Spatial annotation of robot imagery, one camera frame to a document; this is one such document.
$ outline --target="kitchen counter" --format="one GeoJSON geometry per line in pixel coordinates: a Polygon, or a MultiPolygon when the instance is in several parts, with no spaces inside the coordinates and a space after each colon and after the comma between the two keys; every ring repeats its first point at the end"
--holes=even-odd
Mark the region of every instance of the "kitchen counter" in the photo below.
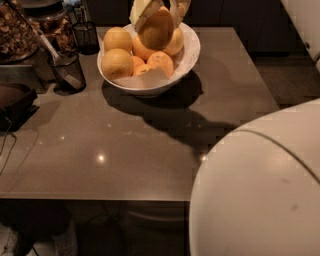
{"type": "Polygon", "coordinates": [[[198,63],[156,98],[113,87],[101,77],[97,55],[81,55],[86,89],[64,95],[52,84],[35,100],[39,109],[8,134],[0,196],[189,201],[212,146],[239,125],[278,110],[232,28],[194,29],[198,63]]]}

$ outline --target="white curved surface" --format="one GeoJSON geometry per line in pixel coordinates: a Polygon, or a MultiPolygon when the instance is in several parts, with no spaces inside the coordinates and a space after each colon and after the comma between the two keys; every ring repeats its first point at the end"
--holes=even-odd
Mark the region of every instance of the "white curved surface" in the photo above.
{"type": "Polygon", "coordinates": [[[272,138],[301,159],[320,179],[320,100],[310,101],[251,121],[238,130],[272,138]]]}
{"type": "Polygon", "coordinates": [[[209,153],[190,206],[192,256],[318,255],[320,188],[290,154],[250,132],[209,153]]]}
{"type": "Polygon", "coordinates": [[[320,55],[320,1],[281,0],[302,41],[310,45],[311,58],[316,61],[320,55]]]}

